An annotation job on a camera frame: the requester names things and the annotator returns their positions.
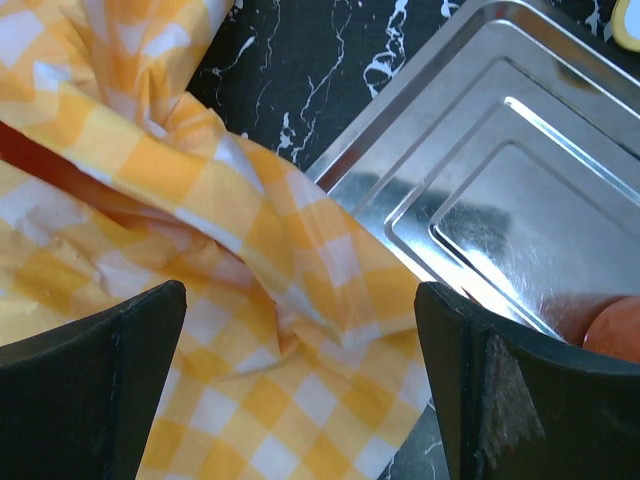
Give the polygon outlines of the orange translucent cup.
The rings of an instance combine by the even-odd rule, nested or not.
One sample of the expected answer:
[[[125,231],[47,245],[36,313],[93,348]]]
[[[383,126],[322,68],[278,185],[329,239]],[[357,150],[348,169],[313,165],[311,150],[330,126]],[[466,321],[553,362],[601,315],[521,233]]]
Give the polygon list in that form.
[[[626,297],[605,308],[588,328],[583,347],[619,360],[639,363],[638,297]]]

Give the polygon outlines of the silver metal tray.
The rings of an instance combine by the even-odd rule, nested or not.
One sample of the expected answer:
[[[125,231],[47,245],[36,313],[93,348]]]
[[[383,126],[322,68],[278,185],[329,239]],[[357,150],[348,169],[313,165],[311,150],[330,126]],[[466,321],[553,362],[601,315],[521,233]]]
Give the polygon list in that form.
[[[416,276],[578,344],[639,292],[639,77],[544,1],[469,1],[309,168]]]

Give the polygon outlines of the yellow checkered tablecloth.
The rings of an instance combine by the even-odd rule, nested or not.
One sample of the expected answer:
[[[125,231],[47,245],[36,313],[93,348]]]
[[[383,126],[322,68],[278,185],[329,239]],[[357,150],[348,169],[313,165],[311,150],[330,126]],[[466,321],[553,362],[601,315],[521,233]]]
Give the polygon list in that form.
[[[228,1],[1,5],[1,340],[169,279],[138,477],[375,479],[430,397],[417,278],[188,90]]]

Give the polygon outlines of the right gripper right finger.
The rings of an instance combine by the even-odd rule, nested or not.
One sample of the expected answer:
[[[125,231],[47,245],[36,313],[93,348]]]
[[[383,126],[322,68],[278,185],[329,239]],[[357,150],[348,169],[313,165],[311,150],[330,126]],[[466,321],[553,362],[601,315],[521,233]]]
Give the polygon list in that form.
[[[421,350],[454,479],[635,479],[639,368],[424,282]]]

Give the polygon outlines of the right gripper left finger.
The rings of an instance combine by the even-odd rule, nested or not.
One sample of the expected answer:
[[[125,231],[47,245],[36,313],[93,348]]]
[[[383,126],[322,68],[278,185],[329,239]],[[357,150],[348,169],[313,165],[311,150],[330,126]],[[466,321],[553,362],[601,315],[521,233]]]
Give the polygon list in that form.
[[[3,346],[2,478],[135,478],[185,314],[167,281]]]

